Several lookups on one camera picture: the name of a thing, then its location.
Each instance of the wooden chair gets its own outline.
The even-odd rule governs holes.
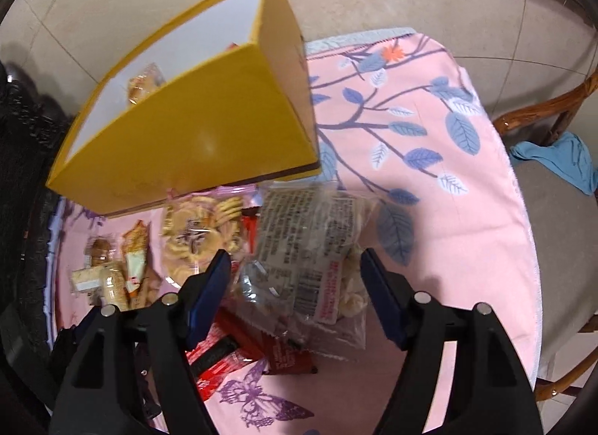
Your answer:
[[[501,137],[556,116],[536,141],[548,146],[567,129],[575,114],[598,88],[598,70],[582,84],[549,101],[508,112],[493,124]],[[588,197],[536,161],[515,167],[536,243],[542,283],[544,360],[556,353],[576,332],[598,330],[598,207]],[[576,396],[571,384],[598,360],[598,347],[555,382],[538,379],[536,400],[559,393]]]

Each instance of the chair seat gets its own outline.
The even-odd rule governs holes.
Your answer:
[[[515,167],[542,285],[542,361],[598,310],[598,205],[542,164]]]

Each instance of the yellow cardboard box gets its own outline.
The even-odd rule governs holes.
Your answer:
[[[128,81],[151,63],[166,82],[132,105]],[[205,0],[106,75],[47,186],[112,215],[158,205],[171,190],[318,172],[303,39],[288,1]]]

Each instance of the table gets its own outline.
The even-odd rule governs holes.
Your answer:
[[[541,338],[533,238],[505,149],[467,72],[441,44],[412,30],[308,49],[318,49],[308,58],[322,162],[317,179],[382,197],[367,245],[389,270],[445,305],[491,304],[533,382]],[[160,216],[154,210],[105,220],[71,208],[56,270],[58,325],[77,323],[89,308],[68,285],[89,235],[122,233],[138,218],[149,222],[158,270]],[[249,366],[231,374],[228,382],[237,382],[225,383],[206,406],[221,435],[256,428],[372,433],[403,359],[370,309],[367,348],[352,361],[318,358],[319,373],[303,376],[260,376],[261,365]],[[427,430],[444,418],[453,363],[454,345],[447,344]]]

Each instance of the silver bolt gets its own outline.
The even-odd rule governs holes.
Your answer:
[[[174,305],[179,301],[179,296],[176,293],[167,293],[162,297],[162,303],[164,305]]]
[[[112,305],[112,304],[104,305],[102,307],[102,310],[100,310],[100,313],[104,317],[110,317],[114,312],[116,312],[116,307],[114,305]]]
[[[432,301],[432,296],[426,291],[417,291],[413,298],[415,298],[417,303],[422,304],[430,303]]]
[[[489,315],[492,313],[492,307],[485,302],[480,302],[475,308],[482,315]]]

